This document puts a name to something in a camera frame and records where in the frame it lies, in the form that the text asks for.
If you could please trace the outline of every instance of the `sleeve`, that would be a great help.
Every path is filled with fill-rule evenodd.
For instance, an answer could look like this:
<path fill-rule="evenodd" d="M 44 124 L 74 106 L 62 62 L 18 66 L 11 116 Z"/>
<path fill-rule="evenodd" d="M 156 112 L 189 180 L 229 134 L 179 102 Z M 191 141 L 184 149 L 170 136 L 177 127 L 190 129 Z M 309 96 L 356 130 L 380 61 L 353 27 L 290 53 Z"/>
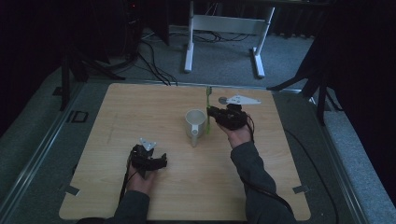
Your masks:
<path fill-rule="evenodd" d="M 149 211 L 149 196 L 145 193 L 130 190 L 122 198 L 114 217 L 105 224 L 146 224 Z"/>
<path fill-rule="evenodd" d="M 264 162 L 253 142 L 235 147 L 231 159 L 237 173 L 247 182 L 276 193 L 274 179 L 264 170 Z M 279 201 L 245 186 L 248 223 L 297 223 L 289 210 Z"/>

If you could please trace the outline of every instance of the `white mug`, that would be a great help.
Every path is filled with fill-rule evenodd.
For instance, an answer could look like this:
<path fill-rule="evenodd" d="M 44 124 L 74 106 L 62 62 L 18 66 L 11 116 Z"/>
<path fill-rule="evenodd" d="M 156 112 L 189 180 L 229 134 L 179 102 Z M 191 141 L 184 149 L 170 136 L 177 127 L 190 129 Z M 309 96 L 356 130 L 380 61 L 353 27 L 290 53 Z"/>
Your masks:
<path fill-rule="evenodd" d="M 199 109 L 192 109 L 186 113 L 186 133 L 191 138 L 191 145 L 197 146 L 198 137 L 205 129 L 206 114 Z"/>

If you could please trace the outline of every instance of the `green object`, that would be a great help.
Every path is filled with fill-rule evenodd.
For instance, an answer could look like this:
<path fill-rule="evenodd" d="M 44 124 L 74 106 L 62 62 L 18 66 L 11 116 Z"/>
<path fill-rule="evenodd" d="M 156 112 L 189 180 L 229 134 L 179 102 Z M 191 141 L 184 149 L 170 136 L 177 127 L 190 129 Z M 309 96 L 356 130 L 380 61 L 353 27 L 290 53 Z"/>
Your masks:
<path fill-rule="evenodd" d="M 209 95 L 212 94 L 212 88 L 211 87 L 206 87 L 206 107 L 210 107 L 209 103 Z M 206 124 L 206 134 L 209 134 L 210 132 L 210 117 L 207 116 L 207 124 Z"/>

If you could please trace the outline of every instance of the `person's right hand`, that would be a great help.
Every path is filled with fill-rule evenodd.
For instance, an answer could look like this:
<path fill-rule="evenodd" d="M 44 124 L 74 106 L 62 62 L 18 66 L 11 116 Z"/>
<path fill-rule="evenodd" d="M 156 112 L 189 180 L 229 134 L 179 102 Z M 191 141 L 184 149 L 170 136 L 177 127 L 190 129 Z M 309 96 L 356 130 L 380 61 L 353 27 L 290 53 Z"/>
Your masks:
<path fill-rule="evenodd" d="M 251 141 L 250 129 L 247 125 L 234 131 L 231 131 L 219 124 L 218 126 L 227 134 L 231 148 L 235 148 L 243 143 Z"/>
<path fill-rule="evenodd" d="M 132 177 L 126 186 L 127 190 L 136 190 L 149 195 L 149 192 L 154 185 L 154 179 L 157 175 L 157 172 L 158 171 L 151 172 L 145 179 L 139 173 L 137 173 L 137 170 L 130 164 L 128 178 L 130 178 L 131 175 Z"/>

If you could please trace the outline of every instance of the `black cable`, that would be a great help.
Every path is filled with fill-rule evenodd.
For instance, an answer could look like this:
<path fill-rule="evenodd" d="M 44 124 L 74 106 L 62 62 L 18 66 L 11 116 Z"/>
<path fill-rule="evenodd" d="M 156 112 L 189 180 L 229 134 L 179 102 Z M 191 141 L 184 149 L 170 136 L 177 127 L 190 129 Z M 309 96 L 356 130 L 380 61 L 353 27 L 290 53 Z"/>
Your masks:
<path fill-rule="evenodd" d="M 121 203 L 121 200 L 125 194 L 125 189 L 126 189 L 126 185 L 128 184 L 128 182 L 131 180 L 131 178 L 137 174 L 140 170 L 142 170 L 142 168 L 140 167 L 139 169 L 137 169 L 129 178 L 129 160 L 128 160 L 128 164 L 127 164 L 127 168 L 126 168 L 126 173 L 124 175 L 124 180 L 122 182 L 122 188 L 121 188 L 121 192 L 120 192 L 120 199 L 119 199 L 119 204 Z"/>
<path fill-rule="evenodd" d="M 222 37 L 219 33 L 216 32 L 211 32 L 211 31 L 202 31 L 199 32 L 198 34 L 208 34 L 208 35 L 213 35 L 214 38 L 213 39 L 208 39 L 208 38 L 204 38 L 198 35 L 194 35 L 194 38 L 200 39 L 203 42 L 208 42 L 208 43 L 218 43 L 218 42 L 238 42 L 238 41 L 243 41 L 245 39 L 247 39 L 249 37 L 249 35 L 245 35 L 245 37 L 241 38 L 241 39 L 237 39 L 238 37 L 242 36 L 242 35 L 237 35 L 236 37 L 233 38 L 224 38 Z"/>
<path fill-rule="evenodd" d="M 169 73 L 164 72 L 161 68 L 157 67 L 157 65 L 155 64 L 155 54 L 154 54 L 154 48 L 147 42 L 140 40 L 141 43 L 149 46 L 150 50 L 151 50 L 151 60 L 152 63 L 149 63 L 140 53 L 139 56 L 140 58 L 143 59 L 143 61 L 145 61 L 146 65 L 149 67 L 151 73 L 157 77 L 159 80 L 161 80 L 164 83 L 164 80 L 166 81 L 166 83 L 164 83 L 167 86 L 171 86 L 171 83 L 169 81 L 168 78 L 166 77 L 170 77 L 177 85 L 177 80 L 174 76 L 170 75 Z"/>
<path fill-rule="evenodd" d="M 254 138 L 253 138 L 254 137 L 254 122 L 253 122 L 253 119 L 251 118 L 251 116 L 247 115 L 247 117 L 248 117 L 248 119 L 250 120 L 250 122 L 252 124 L 250 126 L 250 124 L 247 121 L 247 127 L 250 130 L 250 138 L 251 138 L 251 141 L 254 143 Z"/>
<path fill-rule="evenodd" d="M 332 197 L 332 195 L 330 194 L 329 189 L 327 188 L 326 184 L 324 183 L 323 177 L 320 175 L 320 172 L 318 170 L 318 167 L 315 165 L 314 161 L 312 160 L 311 156 L 309 155 L 309 153 L 307 152 L 306 148 L 304 147 L 303 143 L 297 138 L 296 135 L 294 135 L 291 131 L 284 129 L 285 133 L 290 134 L 294 140 L 296 140 L 296 142 L 300 145 L 300 147 L 303 149 L 303 151 L 305 152 L 306 157 L 311 161 L 312 165 L 314 166 L 315 171 L 317 172 L 317 175 L 323 185 L 323 188 L 326 190 L 327 195 L 330 198 L 330 201 L 332 203 L 332 209 L 334 210 L 334 215 L 335 215 L 335 223 L 339 223 L 339 215 L 338 215 L 338 211 L 337 211 L 337 207 L 335 205 L 335 201 L 334 198 Z"/>
<path fill-rule="evenodd" d="M 286 200 L 284 200 L 283 198 L 281 198 L 279 195 L 277 195 L 276 193 L 273 193 L 267 189 L 264 189 L 262 187 L 253 185 L 252 183 L 249 183 L 246 181 L 246 179 L 244 179 L 242 176 L 239 176 L 242 180 L 242 182 L 247 185 L 249 188 L 254 189 L 256 191 L 258 191 L 259 193 L 265 194 L 266 196 L 277 200 L 278 202 L 282 203 L 288 210 L 289 212 L 291 212 L 292 215 L 294 215 L 293 210 L 291 209 L 291 206 L 288 204 L 288 202 L 286 202 Z"/>
<path fill-rule="evenodd" d="M 129 65 L 128 67 L 126 67 L 126 68 L 124 68 L 124 69 L 122 69 L 122 70 L 120 70 L 120 71 L 117 71 L 117 72 L 115 72 L 114 74 L 123 73 L 123 72 L 129 70 L 131 67 L 133 67 L 133 65 Z"/>
<path fill-rule="evenodd" d="M 109 65 L 109 66 L 106 66 L 106 68 L 111 70 L 111 71 L 116 70 L 116 69 L 121 69 L 121 68 L 124 68 L 124 67 L 130 65 L 133 61 L 134 61 L 134 58 L 131 57 L 130 55 L 127 55 L 124 62 L 113 64 L 113 65 Z"/>
<path fill-rule="evenodd" d="M 150 63 L 145 59 L 145 57 L 143 57 L 143 55 L 140 54 L 140 52 L 137 53 L 137 54 L 138 54 L 139 57 L 146 63 L 146 65 L 147 65 L 148 68 L 150 69 L 151 73 L 152 73 L 156 78 L 158 78 L 163 84 L 165 84 L 166 86 L 169 86 L 169 84 L 168 84 L 168 83 L 169 83 L 169 80 L 168 80 L 167 78 L 164 77 L 164 79 L 168 82 L 168 83 L 166 83 L 161 77 L 158 76 L 157 73 L 155 73 L 155 72 L 152 70 Z"/>

